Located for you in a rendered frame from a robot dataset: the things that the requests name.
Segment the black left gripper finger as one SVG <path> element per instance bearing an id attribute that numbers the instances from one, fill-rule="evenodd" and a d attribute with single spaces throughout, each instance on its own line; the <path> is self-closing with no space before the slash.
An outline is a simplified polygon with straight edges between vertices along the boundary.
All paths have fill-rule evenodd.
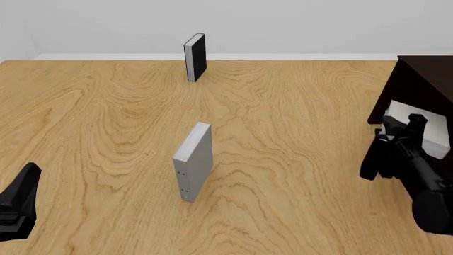
<path id="1" fill-rule="evenodd" d="M 27 163 L 0 193 L 0 214 L 36 217 L 35 202 L 41 173 L 36 163 Z"/>

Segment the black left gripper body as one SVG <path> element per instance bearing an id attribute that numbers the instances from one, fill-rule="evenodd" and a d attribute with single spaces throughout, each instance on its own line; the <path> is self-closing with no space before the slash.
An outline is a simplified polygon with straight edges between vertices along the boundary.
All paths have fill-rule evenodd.
<path id="1" fill-rule="evenodd" d="M 36 210 L 15 211 L 0 207 L 0 242 L 27 239 L 35 226 Z"/>

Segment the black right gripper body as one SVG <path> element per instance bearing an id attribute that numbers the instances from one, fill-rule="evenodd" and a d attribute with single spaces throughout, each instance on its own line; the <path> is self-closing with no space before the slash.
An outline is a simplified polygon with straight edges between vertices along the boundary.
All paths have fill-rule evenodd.
<path id="1" fill-rule="evenodd" d="M 420 136 L 394 137 L 390 140 L 388 135 L 379 133 L 375 139 L 381 149 L 388 153 L 401 152 L 404 154 L 423 154 L 423 139 Z"/>

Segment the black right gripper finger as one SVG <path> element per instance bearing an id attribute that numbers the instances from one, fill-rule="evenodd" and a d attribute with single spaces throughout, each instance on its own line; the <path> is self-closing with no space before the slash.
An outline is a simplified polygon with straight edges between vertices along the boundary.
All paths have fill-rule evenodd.
<path id="1" fill-rule="evenodd" d="M 407 127 L 407 124 L 395 119 L 392 116 L 383 116 L 383 129 L 385 135 L 397 136 L 400 131 Z"/>
<path id="2" fill-rule="evenodd" d="M 408 117 L 408 137 L 411 139 L 423 139 L 427 118 L 422 114 L 411 113 Z"/>

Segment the dark wooden cabinet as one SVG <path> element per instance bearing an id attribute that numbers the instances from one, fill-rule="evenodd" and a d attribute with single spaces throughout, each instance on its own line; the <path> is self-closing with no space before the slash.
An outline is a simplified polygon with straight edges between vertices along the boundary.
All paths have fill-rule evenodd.
<path id="1" fill-rule="evenodd" d="M 399 55 L 367 122 L 382 123 L 392 100 L 445 116 L 453 145 L 453 55 Z"/>

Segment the grey hardcover book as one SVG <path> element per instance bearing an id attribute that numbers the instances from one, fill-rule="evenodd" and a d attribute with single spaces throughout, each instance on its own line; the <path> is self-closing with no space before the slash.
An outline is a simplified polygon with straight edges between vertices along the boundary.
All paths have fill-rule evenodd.
<path id="1" fill-rule="evenodd" d="M 173 155 L 181 199 L 194 202 L 213 167 L 212 126 L 195 124 Z"/>

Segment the black hardcover book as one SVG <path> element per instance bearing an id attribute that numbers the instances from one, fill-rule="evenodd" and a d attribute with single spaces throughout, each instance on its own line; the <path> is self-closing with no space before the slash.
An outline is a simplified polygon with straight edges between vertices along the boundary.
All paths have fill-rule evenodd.
<path id="1" fill-rule="evenodd" d="M 196 82 L 207 69 L 205 34 L 196 33 L 183 48 L 188 81 Z"/>

